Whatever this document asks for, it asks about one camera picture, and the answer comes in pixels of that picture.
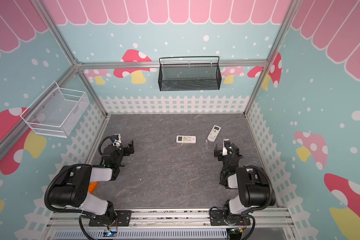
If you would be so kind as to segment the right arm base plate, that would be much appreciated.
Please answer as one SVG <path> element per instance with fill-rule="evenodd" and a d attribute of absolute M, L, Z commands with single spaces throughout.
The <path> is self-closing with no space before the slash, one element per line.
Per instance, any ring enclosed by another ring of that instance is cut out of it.
<path fill-rule="evenodd" d="M 242 215 L 233 215 L 226 210 L 211 208 L 209 210 L 211 226 L 250 226 L 251 220 Z"/>

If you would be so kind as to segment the white air conditioner remote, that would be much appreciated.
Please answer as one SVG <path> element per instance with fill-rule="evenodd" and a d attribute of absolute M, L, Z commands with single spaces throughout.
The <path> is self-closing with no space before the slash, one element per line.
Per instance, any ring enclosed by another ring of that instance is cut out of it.
<path fill-rule="evenodd" d="M 217 139 L 220 130 L 221 130 L 220 126 L 214 125 L 212 130 L 208 134 L 207 140 L 213 143 Z"/>

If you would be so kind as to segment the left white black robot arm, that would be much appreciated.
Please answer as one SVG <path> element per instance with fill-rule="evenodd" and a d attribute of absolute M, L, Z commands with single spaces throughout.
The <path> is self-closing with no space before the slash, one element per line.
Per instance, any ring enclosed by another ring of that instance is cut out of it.
<path fill-rule="evenodd" d="M 115 181 L 121 171 L 122 160 L 135 152 L 134 142 L 123 146 L 119 134 L 107 136 L 111 144 L 98 147 L 101 162 L 99 165 L 74 164 L 64 166 L 52 179 L 44 196 L 45 206 L 57 213 L 78 213 L 88 217 L 91 226 L 125 225 L 125 214 L 115 211 L 111 201 L 103 200 L 92 193 L 92 183 Z"/>

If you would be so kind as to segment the white remote with green buttons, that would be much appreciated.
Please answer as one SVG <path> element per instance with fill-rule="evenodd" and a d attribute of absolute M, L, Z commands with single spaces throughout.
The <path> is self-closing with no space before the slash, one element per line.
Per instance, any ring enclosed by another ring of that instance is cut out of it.
<path fill-rule="evenodd" d="M 177 136 L 176 142 L 182 144 L 195 144 L 196 136 Z"/>

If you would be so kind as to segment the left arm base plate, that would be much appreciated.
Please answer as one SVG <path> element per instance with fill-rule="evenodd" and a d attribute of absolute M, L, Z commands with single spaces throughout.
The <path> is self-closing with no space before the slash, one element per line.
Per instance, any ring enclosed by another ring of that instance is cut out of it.
<path fill-rule="evenodd" d="M 96 216 L 89 222 L 90 227 L 128 227 L 131 220 L 132 211 L 113 210 L 103 216 Z"/>

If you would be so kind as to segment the orange toy brick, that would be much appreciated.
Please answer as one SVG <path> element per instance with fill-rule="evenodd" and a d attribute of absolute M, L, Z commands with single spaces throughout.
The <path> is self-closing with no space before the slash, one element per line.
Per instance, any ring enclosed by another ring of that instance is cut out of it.
<path fill-rule="evenodd" d="M 92 182 L 92 183 L 90 183 L 90 185 L 89 185 L 89 187 L 88 187 L 88 192 L 89 192 L 90 194 L 92 194 L 92 193 L 95 191 L 95 189 L 97 188 L 98 184 L 99 184 L 99 183 L 97 183 L 97 182 Z"/>

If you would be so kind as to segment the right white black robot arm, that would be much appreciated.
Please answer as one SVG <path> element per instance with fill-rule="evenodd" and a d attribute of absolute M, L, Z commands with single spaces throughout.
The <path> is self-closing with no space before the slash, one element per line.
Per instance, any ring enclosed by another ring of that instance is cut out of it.
<path fill-rule="evenodd" d="M 223 148 L 215 147 L 214 157 L 223 163 L 220 172 L 220 185 L 228 190 L 237 190 L 238 195 L 226 201 L 220 209 L 209 210 L 212 226 L 250 226 L 250 213 L 264 210 L 276 203 L 272 183 L 263 168 L 257 166 L 239 166 L 243 158 L 239 148 L 223 141 Z"/>

